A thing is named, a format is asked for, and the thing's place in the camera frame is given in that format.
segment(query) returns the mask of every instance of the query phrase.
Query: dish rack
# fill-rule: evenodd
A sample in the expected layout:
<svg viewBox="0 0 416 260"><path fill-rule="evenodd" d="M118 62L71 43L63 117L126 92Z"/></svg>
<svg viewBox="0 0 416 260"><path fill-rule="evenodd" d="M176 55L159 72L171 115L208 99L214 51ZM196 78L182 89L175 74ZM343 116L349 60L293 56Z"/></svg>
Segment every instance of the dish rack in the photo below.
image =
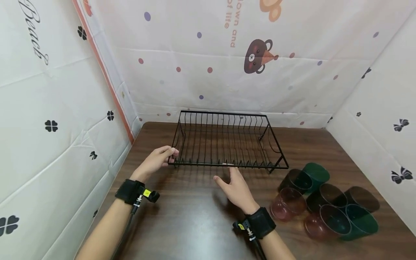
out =
<svg viewBox="0 0 416 260"><path fill-rule="evenodd" d="M266 115L182 110L171 165L288 169Z"/></svg>

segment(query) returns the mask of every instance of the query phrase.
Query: forearm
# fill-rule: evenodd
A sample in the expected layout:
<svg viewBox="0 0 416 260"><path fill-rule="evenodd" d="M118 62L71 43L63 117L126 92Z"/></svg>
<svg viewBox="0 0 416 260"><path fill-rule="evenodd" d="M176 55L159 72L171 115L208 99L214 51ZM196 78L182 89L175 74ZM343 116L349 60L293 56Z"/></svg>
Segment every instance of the forearm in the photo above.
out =
<svg viewBox="0 0 416 260"><path fill-rule="evenodd" d="M296 259L276 230L268 233L263 239L259 239L259 241L267 260Z"/></svg>
<svg viewBox="0 0 416 260"><path fill-rule="evenodd" d="M149 176L135 171L132 180L145 182ZM109 260L123 236L132 206L117 199L82 246L76 260Z"/></svg>
<svg viewBox="0 0 416 260"><path fill-rule="evenodd" d="M247 215L254 214L260 206L253 200L248 202L243 208ZM259 239L260 245L266 255L267 260L292 260L296 259L286 244L280 238L276 230L268 233L263 239Z"/></svg>

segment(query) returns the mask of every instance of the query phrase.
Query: table surface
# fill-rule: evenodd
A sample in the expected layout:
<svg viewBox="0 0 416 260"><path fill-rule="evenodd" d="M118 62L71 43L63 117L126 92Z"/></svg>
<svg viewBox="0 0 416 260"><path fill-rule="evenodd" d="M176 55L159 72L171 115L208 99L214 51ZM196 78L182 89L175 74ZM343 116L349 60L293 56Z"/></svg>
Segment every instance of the table surface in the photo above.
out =
<svg viewBox="0 0 416 260"><path fill-rule="evenodd" d="M171 145L176 124L148 122L141 129L89 230L97 225L114 201L118 187L155 148ZM329 132L323 129L273 128L290 168L308 162L323 165L329 183L346 191L361 186L379 199L374 213L379 232L359 240L316 242L305 234L304 212L288 223L276 221L276 231L297 259L415 259L416 237L387 204ZM255 200L268 207L288 170L242 168ZM119 259L232 260L257 259L246 235L235 234L232 223L242 212L232 205L213 181L226 178L225 167L180 166L161 169L146 183L160 193L157 203L142 203Z"/></svg>

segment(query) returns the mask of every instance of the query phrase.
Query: wall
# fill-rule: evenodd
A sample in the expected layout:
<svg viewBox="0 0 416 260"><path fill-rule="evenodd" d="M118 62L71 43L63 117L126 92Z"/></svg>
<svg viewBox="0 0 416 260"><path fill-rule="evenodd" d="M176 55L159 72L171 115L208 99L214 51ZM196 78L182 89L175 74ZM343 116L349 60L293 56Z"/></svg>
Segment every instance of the wall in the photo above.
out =
<svg viewBox="0 0 416 260"><path fill-rule="evenodd" d="M89 0L88 5L108 35L143 122L177 121L181 109L206 109L260 112L274 126L320 128L416 2Z"/></svg>
<svg viewBox="0 0 416 260"><path fill-rule="evenodd" d="M70 260L131 147L126 119L72 2L4 1L0 32L0 259Z"/></svg>
<svg viewBox="0 0 416 260"><path fill-rule="evenodd" d="M416 12L327 129L416 235L416 182L412 175L416 172L414 28Z"/></svg>

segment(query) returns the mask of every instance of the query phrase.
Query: green cup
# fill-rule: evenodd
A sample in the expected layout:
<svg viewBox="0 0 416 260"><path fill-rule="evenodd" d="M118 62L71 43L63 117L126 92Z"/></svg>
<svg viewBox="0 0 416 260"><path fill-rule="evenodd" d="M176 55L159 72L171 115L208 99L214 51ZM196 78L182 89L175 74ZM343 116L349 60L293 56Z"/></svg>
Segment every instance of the green cup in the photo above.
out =
<svg viewBox="0 0 416 260"><path fill-rule="evenodd" d="M329 172L317 163L307 163L304 172L312 178L312 187L306 193L312 193L329 180Z"/></svg>
<svg viewBox="0 0 416 260"><path fill-rule="evenodd" d="M376 219L365 208L350 204L345 208L345 212L351 223L351 232L342 236L341 240L351 241L373 235L379 231Z"/></svg>

